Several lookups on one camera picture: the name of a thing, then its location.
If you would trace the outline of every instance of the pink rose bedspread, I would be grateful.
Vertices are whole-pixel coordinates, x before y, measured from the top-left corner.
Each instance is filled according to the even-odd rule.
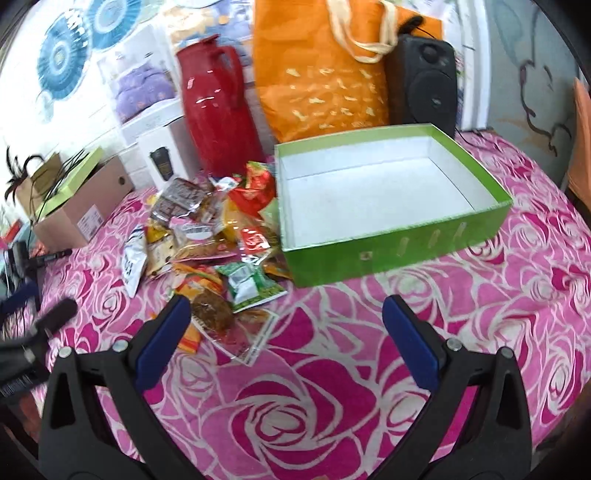
[[[281,316],[253,367],[204,340],[197,355],[174,354],[146,393],[183,452],[212,479],[365,478],[394,448],[427,393],[417,388],[381,321],[384,298],[400,293],[443,337],[470,349],[515,350],[539,443],[589,377],[591,236],[540,168],[496,135],[460,143],[511,192],[512,208],[490,241],[400,270],[308,289],[270,309]],[[152,191],[130,194],[87,248],[47,269],[44,306],[69,296],[80,312],[51,342],[106,349],[165,303],[167,280],[129,299],[121,250]],[[36,392],[42,402],[44,390]],[[100,393],[124,452],[137,456],[117,412]],[[447,453],[461,425],[449,431]]]

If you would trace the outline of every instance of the white wall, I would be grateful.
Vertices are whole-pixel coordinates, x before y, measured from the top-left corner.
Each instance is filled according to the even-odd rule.
[[[9,178],[5,147],[24,161],[29,155],[48,157],[58,151],[62,161],[81,148],[102,147],[108,158],[119,154],[136,188],[152,184],[137,147],[126,148],[107,104],[98,69],[91,59],[77,90],[67,100],[54,102],[54,116],[43,125],[35,112],[40,92],[37,58],[45,32],[72,0],[41,0],[28,13],[2,72],[0,72],[0,192]],[[24,212],[20,216],[26,219]]]

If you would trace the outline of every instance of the packaging box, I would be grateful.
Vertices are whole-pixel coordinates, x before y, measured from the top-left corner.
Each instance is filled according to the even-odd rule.
[[[54,153],[17,187],[16,197],[29,218],[43,203],[44,196],[53,185],[60,169],[60,154]]]
[[[139,28],[97,65],[127,146],[142,133],[183,115],[176,65],[156,25]]]
[[[193,180],[201,170],[184,117],[140,135],[138,146],[159,190],[173,175]]]
[[[83,247],[131,190],[133,184],[115,156],[33,231],[50,252]]]
[[[433,125],[275,147],[281,240],[294,282],[361,277],[493,237],[511,196]]]

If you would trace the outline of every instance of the red snack packet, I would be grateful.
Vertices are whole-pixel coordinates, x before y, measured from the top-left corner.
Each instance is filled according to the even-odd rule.
[[[275,178],[264,163],[250,161],[246,164],[246,185],[236,187],[228,196],[244,213],[261,219],[259,211],[277,196]]]

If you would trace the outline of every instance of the screw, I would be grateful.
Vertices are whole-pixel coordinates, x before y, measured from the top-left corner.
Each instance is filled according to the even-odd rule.
[[[30,364],[35,362],[35,354],[33,353],[33,351],[30,348],[27,348],[25,350],[25,360],[27,362],[29,362]]]
[[[60,348],[60,351],[57,354],[62,358],[68,358],[72,354],[72,347],[64,346]]]
[[[513,358],[513,350],[507,346],[501,347],[501,355],[505,358]]]
[[[447,348],[449,348],[452,352],[458,352],[463,347],[461,341],[457,338],[449,338],[445,343],[447,345]]]
[[[114,344],[112,349],[115,352],[123,352],[129,346],[129,342],[127,340],[117,340]]]

